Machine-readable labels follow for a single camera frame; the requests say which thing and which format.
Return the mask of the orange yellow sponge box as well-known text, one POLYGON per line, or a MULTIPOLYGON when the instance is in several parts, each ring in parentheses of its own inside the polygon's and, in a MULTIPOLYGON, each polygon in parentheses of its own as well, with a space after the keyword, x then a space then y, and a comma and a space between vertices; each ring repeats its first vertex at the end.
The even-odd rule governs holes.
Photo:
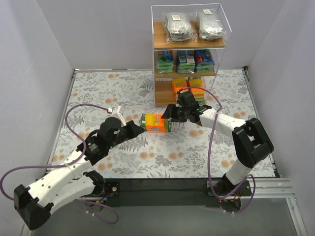
POLYGON ((185 77, 181 77, 181 78, 173 78, 172 79, 172 88, 173 88, 173 92, 175 95, 175 101, 177 101, 178 99, 178 92, 179 91, 189 91, 189 89, 187 89, 187 81, 185 79, 185 77))
POLYGON ((205 91, 201 88, 204 88, 201 77, 189 77, 187 80, 188 87, 191 87, 189 90, 192 92, 195 100, 199 104, 204 104, 205 91))

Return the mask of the blue green sponge pack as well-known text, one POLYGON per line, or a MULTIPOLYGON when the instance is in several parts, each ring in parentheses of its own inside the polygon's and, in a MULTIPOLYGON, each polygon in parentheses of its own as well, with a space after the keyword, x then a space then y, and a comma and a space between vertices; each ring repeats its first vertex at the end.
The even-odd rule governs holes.
POLYGON ((196 73, 213 71, 215 62, 209 49, 194 50, 194 60, 196 73))
POLYGON ((171 73, 174 68, 173 51, 157 51, 156 69, 159 74, 171 73))
POLYGON ((193 50, 177 51, 177 73, 193 74, 195 71, 195 59, 193 50))

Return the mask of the silver steel wool pack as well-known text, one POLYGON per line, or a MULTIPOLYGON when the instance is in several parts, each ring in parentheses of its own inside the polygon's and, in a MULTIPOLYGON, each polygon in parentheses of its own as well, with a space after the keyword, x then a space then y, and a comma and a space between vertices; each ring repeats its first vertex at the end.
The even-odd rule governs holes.
POLYGON ((226 37, 220 16, 214 9, 197 11, 196 19, 200 39, 210 41, 226 37))
POLYGON ((186 42, 195 39, 195 30, 189 20, 189 14, 184 12, 164 13, 162 24, 166 31, 166 42, 186 42))

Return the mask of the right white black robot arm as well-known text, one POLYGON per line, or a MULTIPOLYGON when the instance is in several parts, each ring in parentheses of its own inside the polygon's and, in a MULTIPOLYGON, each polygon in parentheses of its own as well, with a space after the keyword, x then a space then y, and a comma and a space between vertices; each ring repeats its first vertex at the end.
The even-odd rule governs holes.
POLYGON ((274 151, 274 146, 257 118, 244 120, 221 114, 209 105, 200 105, 192 92, 178 94, 177 105, 169 104, 162 115, 172 122, 186 122, 211 128, 233 140, 237 160, 216 184, 209 183, 220 200, 236 192, 249 177, 252 169, 274 151))

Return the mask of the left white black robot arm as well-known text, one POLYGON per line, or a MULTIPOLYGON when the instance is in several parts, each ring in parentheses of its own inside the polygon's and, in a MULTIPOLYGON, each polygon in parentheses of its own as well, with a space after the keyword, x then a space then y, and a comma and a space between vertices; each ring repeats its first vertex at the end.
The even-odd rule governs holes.
POLYGON ((144 128, 129 121, 109 117, 94 130, 59 168, 34 183, 14 189, 14 208, 30 230, 45 224, 60 207, 85 195, 98 195, 105 180, 96 171, 88 171, 105 158, 109 150, 144 133, 144 128))

